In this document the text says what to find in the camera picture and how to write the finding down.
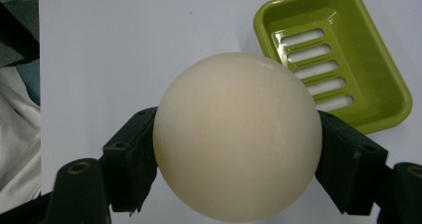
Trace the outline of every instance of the white table surface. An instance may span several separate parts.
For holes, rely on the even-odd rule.
[[[210,55],[261,53],[252,20],[270,0],[40,0],[43,190],[57,170],[155,107],[184,69]],[[363,0],[413,96],[401,125],[370,135],[387,163],[422,163],[422,0]],[[286,211],[257,223],[375,223],[341,215],[317,181]],[[158,173],[139,214],[113,223],[221,223],[184,205]]]

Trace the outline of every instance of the green soap dish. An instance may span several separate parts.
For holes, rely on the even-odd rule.
[[[273,0],[254,29],[264,55],[295,73],[319,110],[363,133],[409,116],[411,95],[362,0]]]

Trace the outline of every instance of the white ball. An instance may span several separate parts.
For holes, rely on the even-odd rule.
[[[317,170],[321,125],[314,100],[288,69],[226,53],[172,83],[153,144],[165,181],[184,203],[245,222],[275,215],[304,193]]]

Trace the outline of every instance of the cloth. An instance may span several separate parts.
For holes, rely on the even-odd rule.
[[[0,69],[0,213],[41,193],[41,112],[15,67]]]
[[[40,102],[40,59],[26,64],[16,65],[16,69],[24,81],[29,98],[38,106]]]

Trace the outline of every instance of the gray fabric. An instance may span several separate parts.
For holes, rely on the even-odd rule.
[[[28,95],[31,100],[40,105],[40,59],[28,64],[17,65],[16,69],[21,75]]]
[[[17,69],[0,69],[0,213],[40,194],[40,128],[40,107]]]

